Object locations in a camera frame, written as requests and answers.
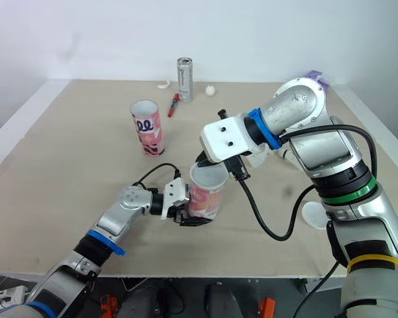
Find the blue tape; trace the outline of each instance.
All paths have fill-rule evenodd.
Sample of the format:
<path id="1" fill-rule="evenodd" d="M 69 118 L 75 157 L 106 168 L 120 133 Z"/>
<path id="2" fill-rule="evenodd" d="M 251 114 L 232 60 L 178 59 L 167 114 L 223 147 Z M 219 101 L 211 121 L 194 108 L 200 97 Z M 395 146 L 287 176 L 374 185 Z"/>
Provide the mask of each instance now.
<path id="1" fill-rule="evenodd" d="M 102 234 L 93 230 L 88 230 L 87 235 L 94 237 L 95 239 L 102 242 L 104 245 L 109 247 L 113 252 L 115 252 L 116 255 L 125 255 L 125 251 L 121 247 L 117 246 L 114 242 L 112 242 Z"/>
<path id="2" fill-rule="evenodd" d="M 54 311 L 52 311 L 50 307 L 43 303 L 40 303 L 38 301 L 32 301 L 30 303 L 26 303 L 25 305 L 40 309 L 41 311 L 45 312 L 45 314 L 49 316 L 49 318 L 56 318 L 56 314 L 54 313 Z"/>
<path id="3" fill-rule="evenodd" d="M 274 135 L 270 132 L 270 130 L 267 128 L 264 121 L 262 120 L 260 109 L 254 109 L 247 115 L 254 120 L 260 132 L 263 134 L 268 144 L 270 144 L 271 149 L 280 149 L 281 145 L 274 138 Z"/>

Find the pink paper cup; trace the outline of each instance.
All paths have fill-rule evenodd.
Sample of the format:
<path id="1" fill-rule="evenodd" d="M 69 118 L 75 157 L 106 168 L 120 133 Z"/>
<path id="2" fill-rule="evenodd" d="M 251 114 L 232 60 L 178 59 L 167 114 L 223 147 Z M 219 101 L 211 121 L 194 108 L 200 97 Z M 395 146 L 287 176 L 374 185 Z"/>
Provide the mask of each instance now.
<path id="1" fill-rule="evenodd" d="M 191 217 L 205 217 L 213 220 L 221 204 L 221 190 L 228 180 L 224 164 L 190 169 L 190 202 L 188 213 Z"/>
<path id="2" fill-rule="evenodd" d="M 158 105 L 153 101 L 136 101 L 130 110 L 143 153 L 147 156 L 159 156 L 164 151 L 164 140 Z"/>

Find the table surface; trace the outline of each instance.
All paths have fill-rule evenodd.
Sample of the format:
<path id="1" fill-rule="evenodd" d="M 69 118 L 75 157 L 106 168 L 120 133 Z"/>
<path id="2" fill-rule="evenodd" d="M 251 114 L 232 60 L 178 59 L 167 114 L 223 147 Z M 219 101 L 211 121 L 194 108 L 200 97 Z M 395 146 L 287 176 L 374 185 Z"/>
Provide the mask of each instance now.
<path id="1" fill-rule="evenodd" d="M 162 162 L 177 165 L 186 180 L 201 151 L 199 133 L 229 115 L 249 111 L 272 98 L 280 83 L 218 83 L 217 94 L 195 84 L 195 99 L 180 103 L 166 117 L 177 85 L 157 89 L 146 81 L 72 81 L 35 122 L 0 165 L 0 272 L 43 274 L 63 258 L 91 225 L 110 207 L 120 189 Z M 165 152 L 145 157 L 134 130 L 129 106 L 140 99 L 159 105 Z M 362 127 L 332 91 L 331 115 Z M 367 165 L 367 146 L 356 137 Z M 398 169 L 377 146 L 379 176 L 398 214 Z M 270 156 L 250 168 L 247 180 L 269 228 L 283 234 L 308 177 Z M 162 168 L 147 180 L 162 186 L 173 171 Z M 315 192 L 305 201 L 316 201 Z M 221 210 L 208 225 L 179 227 L 157 216 L 138 218 L 121 243 L 126 256 L 115 256 L 103 267 L 109 276 L 323 276 L 334 264 L 325 231 L 308 226 L 299 214 L 292 237 L 277 242 L 255 220 L 241 187 L 230 180 Z M 335 276 L 345 275 L 339 268 Z"/>

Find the black cable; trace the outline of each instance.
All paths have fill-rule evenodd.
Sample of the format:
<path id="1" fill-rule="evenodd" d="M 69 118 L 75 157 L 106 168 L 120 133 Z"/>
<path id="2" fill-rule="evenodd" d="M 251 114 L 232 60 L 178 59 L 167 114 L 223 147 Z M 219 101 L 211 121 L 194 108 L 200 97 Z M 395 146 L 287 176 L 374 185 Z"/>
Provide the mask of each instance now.
<path id="1" fill-rule="evenodd" d="M 142 182 L 136 182 L 136 184 L 141 186 L 143 189 L 147 190 L 147 187 Z"/>
<path id="2" fill-rule="evenodd" d="M 259 209 L 256 206 L 256 202 L 254 201 L 253 195 L 250 193 L 250 190 L 248 188 L 248 186 L 246 185 L 246 183 L 244 182 L 244 180 L 239 180 L 238 181 L 240 183 L 240 185 L 242 186 L 244 192 L 247 195 L 247 198 L 249 199 L 250 205 L 252 206 L 252 210 L 253 213 L 256 217 L 256 219 L 258 220 L 258 223 L 260 225 L 261 228 L 263 228 L 263 230 L 266 232 L 266 234 L 268 234 L 270 237 L 272 237 L 274 240 L 278 240 L 278 241 L 285 241 L 287 240 L 291 234 L 293 233 L 293 229 L 294 229 L 294 224 L 296 221 L 296 216 L 297 216 L 297 211 L 299 210 L 299 206 L 300 203 L 302 202 L 303 198 L 312 190 L 315 188 L 314 185 L 310 185 L 309 187 L 307 187 L 306 189 L 304 189 L 302 191 L 302 193 L 300 193 L 299 197 L 296 200 L 296 203 L 294 205 L 293 211 L 291 212 L 291 218 L 290 218 L 290 224 L 289 224 L 289 228 L 287 229 L 287 232 L 282 236 L 278 236 L 276 235 L 274 232 L 272 232 L 265 224 L 264 220 L 262 219 L 260 213 L 259 213 Z"/>
<path id="3" fill-rule="evenodd" d="M 144 176 L 142 176 L 137 182 L 134 182 L 132 185 L 138 185 L 140 184 L 144 179 L 146 179 L 150 174 L 152 174 L 153 172 L 155 172 L 157 169 L 159 169 L 160 167 L 163 166 L 170 166 L 175 170 L 175 175 L 174 175 L 174 179 L 177 178 L 178 176 L 180 176 L 181 174 L 179 173 L 179 169 L 177 168 L 177 166 L 169 163 L 169 162 L 164 162 L 163 164 L 159 164 L 156 167 L 154 167 L 153 169 L 151 169 L 149 172 L 147 172 Z"/>
<path id="4" fill-rule="evenodd" d="M 303 305 L 306 304 L 306 302 L 309 300 L 309 298 L 311 298 L 313 296 L 314 293 L 317 292 L 317 290 L 319 288 L 321 288 L 322 285 L 324 285 L 324 283 L 330 278 L 330 276 L 332 275 L 332 273 L 334 273 L 334 271 L 337 269 L 338 265 L 340 264 L 339 261 L 336 262 L 336 264 L 334 264 L 334 266 L 330 269 L 330 271 L 328 272 L 327 275 L 325 275 L 325 277 L 319 282 L 318 285 L 316 285 L 313 290 L 304 298 L 304 300 L 302 300 L 302 302 L 299 304 L 299 306 L 297 307 L 296 311 L 294 312 L 293 318 L 297 317 L 297 314 L 299 313 L 300 309 L 303 307 Z"/>
<path id="5" fill-rule="evenodd" d="M 290 132 L 285 134 L 279 138 L 282 144 L 285 144 L 290 140 L 292 137 L 301 136 L 302 134 L 309 134 L 309 133 L 319 133 L 321 131 L 353 131 L 354 133 L 360 134 L 362 137 L 365 138 L 366 143 L 368 144 L 368 148 L 370 149 L 370 156 L 371 156 L 371 173 L 372 175 L 377 178 L 377 150 L 375 149 L 375 143 L 371 137 L 371 135 L 356 126 L 352 125 L 326 125 L 326 126 L 318 126 L 318 127 L 311 127 L 302 129 L 300 131 Z"/>
<path id="6" fill-rule="evenodd" d="M 174 292 L 174 294 L 178 297 L 178 299 L 181 301 L 182 303 L 182 309 L 176 312 L 168 312 L 170 315 L 179 315 L 181 313 L 183 313 L 185 311 L 185 301 L 183 296 L 179 293 L 179 291 L 176 289 L 176 287 L 169 281 L 164 280 L 162 278 L 152 278 L 152 279 L 156 279 L 156 280 L 161 280 L 163 282 L 165 282 L 169 287 L 171 287 L 172 291 Z"/>
<path id="7" fill-rule="evenodd" d="M 184 300 L 183 296 L 180 294 L 180 292 L 177 290 L 177 288 L 171 282 L 169 282 L 169 281 L 167 281 L 167 280 L 165 280 L 163 278 L 149 278 L 147 280 L 148 280 L 148 282 L 151 281 L 151 280 L 159 280 L 159 281 L 162 281 L 162 282 L 166 283 L 172 289 L 172 291 L 178 297 L 178 299 L 181 301 L 182 309 L 179 310 L 179 311 L 176 311 L 176 312 L 168 312 L 168 314 L 170 314 L 170 315 L 179 315 L 179 314 L 181 314 L 181 313 L 183 313 L 185 311 L 185 300 Z M 137 286 L 139 287 L 140 285 L 142 285 L 142 284 L 137 284 L 137 285 L 134 286 L 133 289 L 131 289 L 130 291 L 126 292 L 124 298 L 128 295 L 128 293 L 130 293 L 131 291 L 133 292 L 134 290 L 136 290 L 136 287 Z"/>

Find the energy drink can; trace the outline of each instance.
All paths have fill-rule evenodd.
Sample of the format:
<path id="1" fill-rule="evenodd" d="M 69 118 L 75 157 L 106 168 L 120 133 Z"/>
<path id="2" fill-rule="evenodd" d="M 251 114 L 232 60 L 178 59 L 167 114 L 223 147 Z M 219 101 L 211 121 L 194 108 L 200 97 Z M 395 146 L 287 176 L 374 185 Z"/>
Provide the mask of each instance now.
<path id="1" fill-rule="evenodd" d="M 193 60 L 179 58 L 177 61 L 179 100 L 193 100 Z"/>

